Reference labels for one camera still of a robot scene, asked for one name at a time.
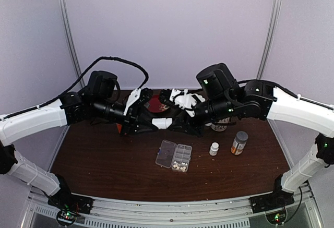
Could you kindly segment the orange pill bottle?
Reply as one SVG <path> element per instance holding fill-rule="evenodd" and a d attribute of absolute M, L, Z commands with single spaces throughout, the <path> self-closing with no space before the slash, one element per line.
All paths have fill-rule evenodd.
<path fill-rule="evenodd" d="M 120 134 L 122 132 L 122 125 L 121 124 L 116 124 L 118 133 Z"/>

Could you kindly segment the clear plastic pill organizer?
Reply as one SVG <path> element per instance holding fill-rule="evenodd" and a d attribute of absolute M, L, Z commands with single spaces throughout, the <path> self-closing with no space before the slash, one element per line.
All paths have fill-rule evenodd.
<path fill-rule="evenodd" d="M 160 167 L 172 169 L 174 161 L 179 163 L 185 162 L 188 163 L 189 168 L 191 156 L 192 146 L 176 144 L 168 140 L 162 140 L 155 163 Z"/>

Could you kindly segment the small white pill bottle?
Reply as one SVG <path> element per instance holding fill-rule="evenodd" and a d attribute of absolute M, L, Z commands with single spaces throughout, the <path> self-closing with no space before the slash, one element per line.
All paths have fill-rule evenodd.
<path fill-rule="evenodd" d="M 213 142 L 210 146 L 209 154 L 211 156 L 216 156 L 219 151 L 219 144 L 217 142 Z"/>

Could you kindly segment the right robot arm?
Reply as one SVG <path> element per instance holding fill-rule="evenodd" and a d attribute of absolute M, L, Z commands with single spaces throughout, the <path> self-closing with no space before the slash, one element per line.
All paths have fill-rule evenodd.
<path fill-rule="evenodd" d="M 276 179 L 275 189 L 268 195 L 268 204 L 280 207 L 308 179 L 323 167 L 333 164 L 333 107 L 301 95 L 296 95 L 279 84 L 266 80 L 237 82 L 227 65 L 211 65 L 196 76 L 207 96 L 186 90 L 173 89 L 168 99 L 189 114 L 173 125 L 193 130 L 199 136 L 207 123 L 237 117 L 283 121 L 317 131 L 310 151 L 289 171 Z"/>

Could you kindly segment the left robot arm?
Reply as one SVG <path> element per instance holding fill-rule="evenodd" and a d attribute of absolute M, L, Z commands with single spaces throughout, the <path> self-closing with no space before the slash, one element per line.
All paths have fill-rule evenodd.
<path fill-rule="evenodd" d="M 94 117 L 119 124 L 123 136 L 168 127 L 169 120 L 153 118 L 145 108 L 152 97 L 151 90 L 135 89 L 126 104 L 122 105 L 110 101 L 114 89 L 118 87 L 116 75 L 94 71 L 88 84 L 79 92 L 66 92 L 45 106 L 25 109 L 17 115 L 1 116 L 1 174 L 12 175 L 42 190 L 63 209 L 72 208 L 78 199 L 71 193 L 65 179 L 24 158 L 13 143 L 47 129 L 69 126 Z"/>

